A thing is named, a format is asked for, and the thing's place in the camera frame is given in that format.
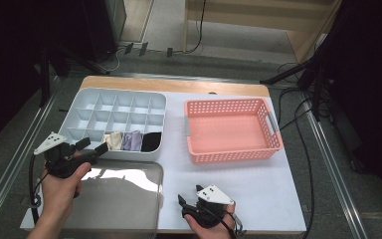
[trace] perforated basket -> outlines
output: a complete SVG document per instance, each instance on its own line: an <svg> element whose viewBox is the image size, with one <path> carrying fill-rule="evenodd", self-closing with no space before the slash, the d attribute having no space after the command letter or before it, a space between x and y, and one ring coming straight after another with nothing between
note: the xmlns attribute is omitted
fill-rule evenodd
<svg viewBox="0 0 382 239"><path fill-rule="evenodd" d="M263 98L187 101L185 118L195 163L269 158L284 147Z"/></svg>

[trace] compartment organizer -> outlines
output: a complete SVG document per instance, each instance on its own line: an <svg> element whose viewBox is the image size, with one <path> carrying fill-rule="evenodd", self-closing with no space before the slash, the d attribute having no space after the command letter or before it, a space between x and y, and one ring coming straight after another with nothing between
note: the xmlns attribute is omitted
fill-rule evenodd
<svg viewBox="0 0 382 239"><path fill-rule="evenodd" d="M161 132L160 143L152 151L110 149L102 157L135 161L154 161L160 154L166 97L159 93L87 88L80 90L70 107L59 134L68 143L89 137L93 149L104 135L120 132L122 140L129 132L139 131L141 139L151 132Z"/></svg>
<svg viewBox="0 0 382 239"><path fill-rule="evenodd" d="M187 101L185 118L195 163L269 158L284 147L263 98Z"/></svg>

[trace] person's right hand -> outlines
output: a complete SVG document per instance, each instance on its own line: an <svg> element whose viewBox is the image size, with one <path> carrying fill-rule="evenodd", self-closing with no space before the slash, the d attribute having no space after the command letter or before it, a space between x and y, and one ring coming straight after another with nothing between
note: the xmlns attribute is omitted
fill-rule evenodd
<svg viewBox="0 0 382 239"><path fill-rule="evenodd" d="M233 214L235 212L235 204L233 205L227 205L226 211ZM218 225L212 227L212 228L204 228L201 227L198 222L189 214L186 214L184 216L185 220L188 222L188 225L190 226L191 230L193 230L200 239L230 239L231 236L222 223L219 223ZM231 217L231 215L226 214L223 217L223 221L231 228L232 230L235 229L235 221Z"/></svg>

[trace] white plastic part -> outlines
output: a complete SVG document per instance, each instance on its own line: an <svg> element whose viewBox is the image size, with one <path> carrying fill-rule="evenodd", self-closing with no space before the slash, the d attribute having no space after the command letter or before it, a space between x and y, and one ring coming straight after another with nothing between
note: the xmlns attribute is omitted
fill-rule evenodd
<svg viewBox="0 0 382 239"><path fill-rule="evenodd" d="M221 189L215 185L210 185L203 190L197 192L197 196L208 202L220 203L220 204L234 204L228 195L226 195Z"/></svg>
<svg viewBox="0 0 382 239"><path fill-rule="evenodd" d="M54 146L63 143L66 140L67 138L65 136L51 132L45 141L43 141L42 144L40 144L40 146L34 150L34 154L38 155Z"/></svg>

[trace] white floor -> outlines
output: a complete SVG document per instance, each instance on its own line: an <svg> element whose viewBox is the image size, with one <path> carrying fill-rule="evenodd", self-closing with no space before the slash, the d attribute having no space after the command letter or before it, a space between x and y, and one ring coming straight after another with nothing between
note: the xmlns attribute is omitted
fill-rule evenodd
<svg viewBox="0 0 382 239"><path fill-rule="evenodd" d="M182 50L185 0L154 0L143 42L147 49ZM195 21L188 22L188 49L198 43ZM231 58L269 63L294 63L287 33L277 29L203 22L199 56Z"/></svg>

